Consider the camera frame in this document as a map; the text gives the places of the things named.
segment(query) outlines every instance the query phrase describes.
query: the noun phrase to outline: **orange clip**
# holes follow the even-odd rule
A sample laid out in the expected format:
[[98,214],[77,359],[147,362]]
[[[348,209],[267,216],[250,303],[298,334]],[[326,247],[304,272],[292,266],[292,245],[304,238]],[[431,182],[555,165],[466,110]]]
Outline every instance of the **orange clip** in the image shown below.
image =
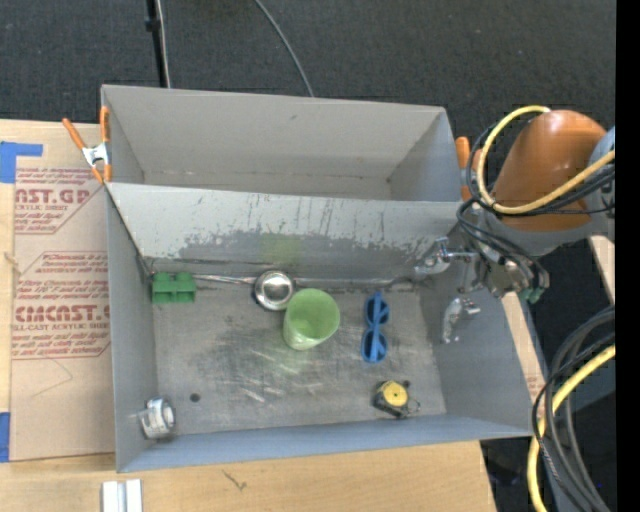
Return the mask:
[[458,167],[464,169],[471,154],[471,147],[467,137],[458,137],[456,139],[456,154],[458,155]]
[[[91,166],[91,172],[95,176],[95,178],[100,182],[101,185],[104,184],[105,181],[111,181],[112,169],[111,163],[109,162],[109,155],[107,153],[107,143],[111,140],[111,131],[109,128],[109,109],[106,106],[102,106],[100,109],[100,138],[102,142],[98,144],[94,148],[89,148],[82,140],[80,133],[73,126],[73,123],[67,119],[66,117],[62,119],[63,126],[69,132],[71,139],[75,143],[75,145],[82,151],[82,154],[85,157],[87,163]],[[100,174],[96,167],[96,162],[98,160],[104,161],[104,176]]]
[[[107,142],[111,142],[111,127],[109,126],[109,115],[109,109],[105,105],[103,105],[100,109],[100,136],[102,138],[102,143],[105,145]],[[109,163],[108,158],[104,161],[104,180],[111,181],[111,163]]]

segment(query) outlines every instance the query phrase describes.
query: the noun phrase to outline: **yellow cable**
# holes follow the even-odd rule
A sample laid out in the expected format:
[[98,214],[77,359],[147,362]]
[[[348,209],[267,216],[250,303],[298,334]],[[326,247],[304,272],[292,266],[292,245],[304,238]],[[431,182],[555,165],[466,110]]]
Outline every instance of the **yellow cable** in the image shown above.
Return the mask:
[[[606,363],[609,359],[616,355],[615,344],[606,348],[600,352],[597,356],[587,362],[582,368],[580,368],[575,374],[573,374],[562,385],[558,392],[553,396],[552,409],[553,412],[558,410],[558,407],[564,402],[564,400],[583,380],[591,375],[596,369]],[[538,431],[540,436],[544,435],[546,429],[545,419],[540,418],[538,421]],[[540,487],[538,485],[538,453],[540,451],[540,445],[538,439],[534,436],[531,440],[531,446],[529,447],[529,456],[527,459],[527,483],[529,486],[529,494],[531,495],[532,504],[536,512],[547,512],[547,509],[540,496]]]
[[527,113],[530,113],[530,112],[545,113],[545,112],[550,112],[550,111],[551,111],[551,109],[549,109],[548,107],[541,107],[539,105],[531,105],[529,107],[522,107],[522,108],[519,108],[517,110],[514,110],[509,115],[504,117],[502,119],[502,121],[500,121],[495,126],[495,128],[493,130],[491,130],[491,133],[489,134],[489,137],[487,137],[487,140],[486,140],[484,146],[482,147],[482,151],[480,152],[480,158],[478,160],[478,166],[477,166],[478,169],[476,171],[476,180],[477,180],[478,192],[480,193],[480,196],[485,201],[485,203],[487,203],[489,206],[491,206],[491,208],[494,211],[496,211],[498,213],[503,213],[503,214],[506,214],[506,215],[509,215],[509,214],[510,215],[514,215],[514,214],[520,214],[520,213],[527,213],[527,212],[530,212],[532,210],[535,210],[536,208],[540,208],[541,206],[545,206],[545,205],[549,204],[551,201],[553,201],[554,199],[557,199],[558,197],[560,197],[563,194],[567,193],[569,190],[574,188],[576,185],[579,185],[580,183],[582,183],[589,176],[594,174],[601,167],[603,167],[604,165],[608,164],[609,162],[611,162],[615,158],[615,150],[609,151],[604,156],[600,157],[597,161],[595,161],[590,166],[588,166],[586,169],[584,169],[579,174],[574,176],[572,179],[567,181],[564,185],[561,185],[560,187],[558,187],[555,190],[551,191],[550,193],[548,193],[544,197],[536,199],[535,201],[532,201],[530,203],[523,204],[523,205],[520,205],[520,206],[503,206],[503,205],[497,203],[495,198],[491,197],[491,195],[487,191],[486,185],[484,183],[484,164],[485,164],[485,160],[487,158],[487,154],[489,153],[489,148],[493,144],[493,141],[498,136],[498,134],[504,129],[504,127],[507,124],[509,124],[513,119],[515,119],[516,117],[519,117],[519,116],[521,116],[523,114],[527,114]]
[[491,130],[491,132],[489,133],[489,136],[487,137],[487,140],[484,143],[484,146],[482,147],[482,152],[480,153],[480,160],[478,160],[478,168],[476,169],[478,191],[480,192],[480,195],[485,200],[485,202],[487,202],[488,204],[492,204],[495,202],[495,200],[489,195],[489,192],[487,192],[487,188],[484,184],[484,161],[487,158],[487,154],[489,153],[489,148],[491,147],[491,144],[493,144],[494,139],[504,129],[504,127],[507,126],[511,121],[513,121],[516,117],[519,117],[523,114],[528,114],[530,112],[544,113],[544,112],[550,112],[550,111],[551,109],[549,107],[542,107],[540,105],[530,105],[528,107],[522,107],[506,115],[502,119],[502,121],[500,121],[493,128],[493,130]]

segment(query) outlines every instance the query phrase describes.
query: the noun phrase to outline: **green lego brick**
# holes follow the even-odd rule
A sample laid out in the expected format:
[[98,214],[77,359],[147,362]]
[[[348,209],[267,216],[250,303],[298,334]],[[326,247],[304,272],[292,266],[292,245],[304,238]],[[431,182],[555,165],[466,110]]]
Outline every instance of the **green lego brick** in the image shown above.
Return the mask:
[[520,290],[518,297],[520,297],[520,300],[529,300],[532,292],[533,290],[531,288],[525,288],[524,290]]
[[194,302],[196,284],[188,272],[179,272],[175,278],[167,272],[158,272],[151,283],[151,302],[168,304],[172,302]]
[[533,290],[531,297],[529,297],[528,299],[529,304],[535,304],[536,302],[538,302],[538,299],[542,296],[545,290],[546,288],[536,288],[535,290]]

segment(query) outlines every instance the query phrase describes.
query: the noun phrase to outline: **cardboard sheet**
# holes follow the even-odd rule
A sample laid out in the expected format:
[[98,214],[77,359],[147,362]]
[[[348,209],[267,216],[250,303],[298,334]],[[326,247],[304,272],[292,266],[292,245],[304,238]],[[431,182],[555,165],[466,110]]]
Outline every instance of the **cardboard sheet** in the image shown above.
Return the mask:
[[[98,143],[97,126],[76,127]],[[2,267],[3,282],[12,278],[9,351],[6,320],[0,338],[11,358],[9,458],[111,452],[104,190],[61,123],[0,121],[0,139],[42,145],[41,157],[18,156],[15,185],[3,184],[15,198]]]

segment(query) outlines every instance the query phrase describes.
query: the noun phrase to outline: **white plastic piece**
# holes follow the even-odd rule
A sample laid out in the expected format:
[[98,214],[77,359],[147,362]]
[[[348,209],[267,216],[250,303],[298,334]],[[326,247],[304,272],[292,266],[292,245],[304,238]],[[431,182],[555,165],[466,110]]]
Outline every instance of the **white plastic piece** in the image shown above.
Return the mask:
[[142,480],[103,482],[100,489],[101,512],[142,512]]
[[168,437],[175,425],[173,408],[166,398],[155,397],[147,401],[147,408],[138,413],[145,436],[149,439]]

